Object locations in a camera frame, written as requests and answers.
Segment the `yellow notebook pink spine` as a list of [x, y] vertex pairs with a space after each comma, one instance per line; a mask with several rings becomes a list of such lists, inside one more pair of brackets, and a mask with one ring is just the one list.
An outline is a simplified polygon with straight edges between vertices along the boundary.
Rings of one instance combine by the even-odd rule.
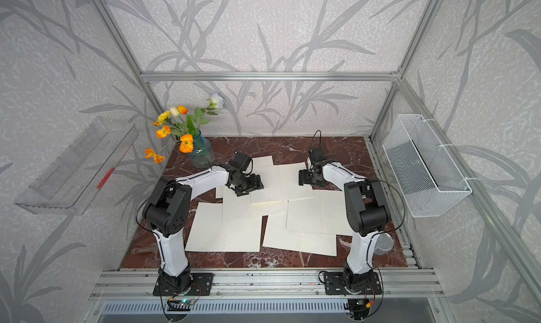
[[310, 185], [299, 185], [299, 172], [305, 168], [303, 162], [255, 168], [263, 189], [250, 193], [251, 202], [259, 204], [313, 198], [314, 191]]

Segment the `purple notebook green spine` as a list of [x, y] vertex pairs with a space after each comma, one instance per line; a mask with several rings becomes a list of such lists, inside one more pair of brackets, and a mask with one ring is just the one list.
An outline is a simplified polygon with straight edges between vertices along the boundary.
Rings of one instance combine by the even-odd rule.
[[352, 236], [342, 191], [315, 190], [311, 199], [288, 202], [286, 229]]

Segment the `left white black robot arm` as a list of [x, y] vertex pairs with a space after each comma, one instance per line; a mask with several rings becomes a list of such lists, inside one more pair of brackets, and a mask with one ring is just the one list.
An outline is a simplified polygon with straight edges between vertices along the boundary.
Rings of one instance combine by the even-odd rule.
[[245, 196], [263, 189], [259, 175], [248, 175], [232, 165], [214, 165], [195, 175], [162, 179], [148, 200], [142, 217], [152, 227], [161, 257], [161, 272], [179, 277], [187, 272], [189, 263], [183, 244], [183, 228], [188, 219], [190, 203], [197, 196], [226, 186], [237, 196]]

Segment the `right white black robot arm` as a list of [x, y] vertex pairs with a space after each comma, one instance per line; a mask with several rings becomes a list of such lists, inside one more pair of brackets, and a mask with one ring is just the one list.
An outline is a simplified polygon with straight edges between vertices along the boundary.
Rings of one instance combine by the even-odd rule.
[[353, 231], [345, 272], [352, 276], [370, 273], [376, 241], [390, 221], [382, 182], [358, 175], [334, 159], [308, 159], [307, 167], [299, 173], [301, 185], [333, 184], [344, 193], [345, 214]]

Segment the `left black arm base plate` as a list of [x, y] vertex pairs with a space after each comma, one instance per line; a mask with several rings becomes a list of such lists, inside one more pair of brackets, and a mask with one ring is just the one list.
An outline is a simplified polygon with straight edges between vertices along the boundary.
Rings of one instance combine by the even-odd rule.
[[154, 286], [153, 296], [209, 296], [214, 279], [213, 273], [182, 273], [172, 277], [160, 273]]

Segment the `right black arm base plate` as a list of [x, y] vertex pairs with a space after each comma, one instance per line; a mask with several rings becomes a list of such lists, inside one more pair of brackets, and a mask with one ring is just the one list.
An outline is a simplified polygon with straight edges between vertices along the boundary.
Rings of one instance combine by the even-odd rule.
[[344, 272], [320, 271], [319, 281], [325, 287], [326, 295], [376, 296], [383, 293], [379, 275], [374, 271], [363, 275], [346, 275]]

